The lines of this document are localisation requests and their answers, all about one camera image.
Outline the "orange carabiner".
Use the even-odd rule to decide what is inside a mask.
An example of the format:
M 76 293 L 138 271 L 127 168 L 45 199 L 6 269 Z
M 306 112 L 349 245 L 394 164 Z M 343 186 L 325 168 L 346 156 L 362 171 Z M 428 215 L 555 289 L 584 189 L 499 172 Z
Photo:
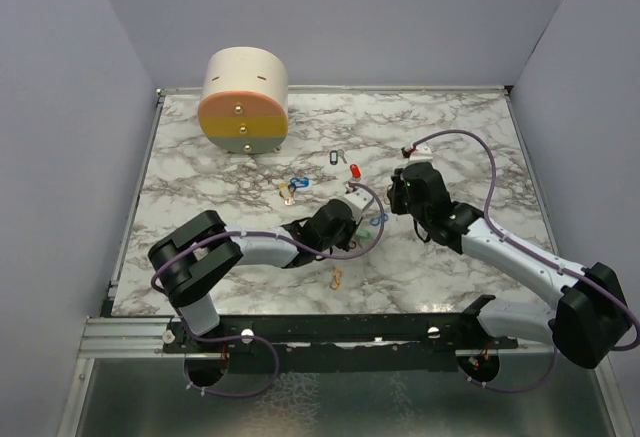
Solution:
M 342 269 L 336 268 L 333 273 L 332 273 L 332 277 L 331 277 L 331 281 L 329 284 L 329 288 L 331 290 L 338 290 L 341 286 L 341 280 L 342 277 L 344 276 L 344 272 Z

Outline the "red tag key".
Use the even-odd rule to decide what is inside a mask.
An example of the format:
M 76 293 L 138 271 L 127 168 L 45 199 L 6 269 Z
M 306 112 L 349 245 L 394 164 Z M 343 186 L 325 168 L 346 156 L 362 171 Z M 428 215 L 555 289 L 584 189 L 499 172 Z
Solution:
M 361 179 L 361 170 L 357 164 L 351 164 L 349 166 L 351 172 L 351 179 L 354 181 L 359 181 Z

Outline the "yellow tag key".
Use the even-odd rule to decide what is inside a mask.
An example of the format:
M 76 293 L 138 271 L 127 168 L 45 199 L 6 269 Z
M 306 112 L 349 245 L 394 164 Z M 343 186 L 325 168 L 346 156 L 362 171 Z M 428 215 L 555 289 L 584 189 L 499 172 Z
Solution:
M 278 189 L 285 205 L 291 206 L 295 203 L 295 188 L 291 184 L 283 182 Z

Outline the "black tag key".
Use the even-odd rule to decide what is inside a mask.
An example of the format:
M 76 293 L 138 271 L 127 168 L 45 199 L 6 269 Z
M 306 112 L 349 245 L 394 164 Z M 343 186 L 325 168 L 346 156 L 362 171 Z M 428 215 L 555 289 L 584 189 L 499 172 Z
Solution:
M 346 164 L 347 160 L 343 150 L 331 150 L 329 153 L 329 162 L 331 165 L 337 165 L 339 162 Z

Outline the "green tag key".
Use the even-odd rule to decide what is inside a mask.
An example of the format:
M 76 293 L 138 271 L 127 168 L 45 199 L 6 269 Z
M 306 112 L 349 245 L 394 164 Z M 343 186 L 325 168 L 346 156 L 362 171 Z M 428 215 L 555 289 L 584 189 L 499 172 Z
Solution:
M 372 238 L 372 234 L 369 230 L 358 229 L 355 233 L 355 238 L 358 240 L 369 240 Z

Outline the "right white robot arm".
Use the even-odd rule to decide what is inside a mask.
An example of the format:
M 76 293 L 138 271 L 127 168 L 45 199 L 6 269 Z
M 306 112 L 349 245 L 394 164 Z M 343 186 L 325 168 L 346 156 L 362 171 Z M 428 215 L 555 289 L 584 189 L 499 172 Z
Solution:
M 567 261 L 495 226 L 483 211 L 452 200 L 431 163 L 395 169 L 387 196 L 392 212 L 411 216 L 427 240 L 496 268 L 543 300 L 541 306 L 492 300 L 460 322 L 467 346 L 481 348 L 494 337 L 522 338 L 553 345 L 572 363 L 593 369 L 631 328 L 610 267 Z

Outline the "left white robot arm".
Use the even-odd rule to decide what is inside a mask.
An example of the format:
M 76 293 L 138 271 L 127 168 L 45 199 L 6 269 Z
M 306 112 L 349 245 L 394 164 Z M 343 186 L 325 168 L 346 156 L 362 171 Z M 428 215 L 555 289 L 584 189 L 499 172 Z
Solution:
M 210 291 L 238 266 L 299 268 L 347 251 L 372 199 L 357 191 L 332 199 L 311 217 L 273 230 L 242 231 L 216 211 L 200 213 L 156 242 L 147 257 L 160 273 L 156 282 L 188 325 L 186 339 L 206 352 L 220 342 L 220 316 Z

